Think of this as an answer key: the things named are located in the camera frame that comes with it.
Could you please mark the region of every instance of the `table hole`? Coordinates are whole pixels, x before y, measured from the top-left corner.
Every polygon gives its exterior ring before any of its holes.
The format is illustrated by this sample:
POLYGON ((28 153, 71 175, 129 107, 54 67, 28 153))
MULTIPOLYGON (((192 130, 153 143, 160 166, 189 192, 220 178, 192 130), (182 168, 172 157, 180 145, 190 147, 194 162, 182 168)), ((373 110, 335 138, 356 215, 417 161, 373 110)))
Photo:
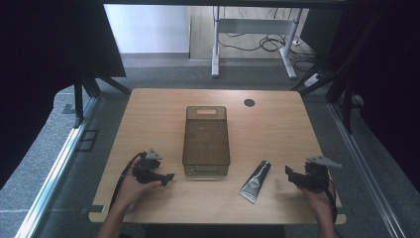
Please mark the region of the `table hole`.
POLYGON ((248 106, 248 107, 253 107, 254 105, 256 105, 256 102, 255 102, 255 101, 253 101, 252 99, 246 99, 246 100, 244 101, 244 104, 245 104, 246 106, 248 106))

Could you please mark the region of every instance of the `gray floor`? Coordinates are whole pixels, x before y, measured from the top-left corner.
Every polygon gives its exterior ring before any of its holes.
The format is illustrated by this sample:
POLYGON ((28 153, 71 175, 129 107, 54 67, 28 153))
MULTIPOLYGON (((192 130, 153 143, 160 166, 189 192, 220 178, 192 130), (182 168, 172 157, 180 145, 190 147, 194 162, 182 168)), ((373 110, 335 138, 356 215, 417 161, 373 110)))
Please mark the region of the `gray floor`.
MULTIPOLYGON (((287 78, 280 60, 222 61, 219 78, 211 77, 210 61, 188 60, 184 55, 126 55, 123 60, 128 77, 117 80, 130 88, 288 90, 296 83, 287 78)), ((35 237, 93 237, 99 229, 100 224, 88 220, 87 212, 129 99, 108 84, 99 83, 103 93, 87 128, 97 132, 94 146, 71 157, 35 237)), ((331 106, 325 102, 327 89, 328 85, 303 99, 323 154, 344 166, 341 170, 330 169, 344 205, 341 212, 348 218, 337 230, 344 237, 392 237, 337 126, 331 106)), ((0 192, 1 237, 15 236, 74 123, 74 115, 62 114, 67 104, 73 104, 71 88, 57 95, 49 122, 0 192)), ((405 237, 420 237, 418 191, 367 128, 358 109, 353 110, 352 125, 353 137, 405 237)), ((80 143, 79 148, 88 148, 90 143, 80 143)), ((124 231, 133 237, 145 237, 145 230, 139 225, 126 224, 124 231)), ((315 234, 314 225, 285 226, 285 237, 315 237, 315 234)))

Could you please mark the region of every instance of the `white desk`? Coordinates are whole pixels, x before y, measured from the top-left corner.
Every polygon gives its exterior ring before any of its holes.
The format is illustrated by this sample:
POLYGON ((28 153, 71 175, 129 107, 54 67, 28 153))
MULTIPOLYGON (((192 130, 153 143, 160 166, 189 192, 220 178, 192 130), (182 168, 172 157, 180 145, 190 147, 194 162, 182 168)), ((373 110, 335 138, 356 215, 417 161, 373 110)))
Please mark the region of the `white desk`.
POLYGON ((219 76, 219 34, 220 33, 247 33, 247 34, 276 34, 287 35, 284 49, 280 49, 281 59, 290 79, 296 78, 293 66, 288 58, 302 9, 299 8, 293 20, 276 19, 221 19, 220 6, 216 7, 214 23, 214 45, 212 54, 211 75, 219 76))

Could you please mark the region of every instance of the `black curtain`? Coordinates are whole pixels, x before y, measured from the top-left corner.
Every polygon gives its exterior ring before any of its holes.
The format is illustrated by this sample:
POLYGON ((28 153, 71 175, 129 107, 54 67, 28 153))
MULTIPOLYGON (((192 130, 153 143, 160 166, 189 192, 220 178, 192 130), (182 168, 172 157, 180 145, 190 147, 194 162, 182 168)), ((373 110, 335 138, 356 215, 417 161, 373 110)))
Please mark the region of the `black curtain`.
POLYGON ((420 19, 418 3, 392 0, 352 73, 361 114, 420 190, 420 19))
POLYGON ((1 1, 1 187, 46 124, 55 95, 99 76, 126 76, 102 4, 1 1))

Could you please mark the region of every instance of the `desk leg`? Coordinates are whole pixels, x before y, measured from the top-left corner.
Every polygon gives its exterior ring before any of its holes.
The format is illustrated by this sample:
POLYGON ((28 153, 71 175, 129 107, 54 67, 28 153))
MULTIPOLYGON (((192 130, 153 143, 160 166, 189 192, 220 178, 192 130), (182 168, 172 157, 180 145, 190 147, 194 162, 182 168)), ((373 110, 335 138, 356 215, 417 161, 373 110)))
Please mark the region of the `desk leg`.
POLYGON ((283 59, 284 66, 287 70, 287 74, 290 79, 296 78, 296 73, 294 72, 293 66, 290 63, 288 58, 288 53, 290 51, 291 43, 293 42, 294 35, 296 34, 297 27, 299 26, 300 15, 302 15, 302 9, 298 9, 296 15, 293 18, 293 23, 291 24, 289 34, 287 35, 286 45, 284 49, 280 49, 281 58, 283 59))
POLYGON ((76 120, 74 122, 74 128, 78 128, 83 122, 83 95, 82 95, 82 83, 77 81, 74 84, 74 109, 76 113, 76 120))
POLYGON ((124 86, 123 84, 121 84, 118 81, 112 79, 111 77, 108 77, 108 76, 100 76, 99 78, 101 78, 103 81, 105 81, 106 83, 110 84, 111 86, 117 88, 121 92, 123 92, 123 93, 125 93, 127 95, 131 95, 132 90, 130 88, 124 86))
POLYGON ((215 21, 214 21, 214 45, 213 45, 213 55, 211 58, 211 75, 212 77, 219 76, 219 10, 220 7, 216 7, 215 21))

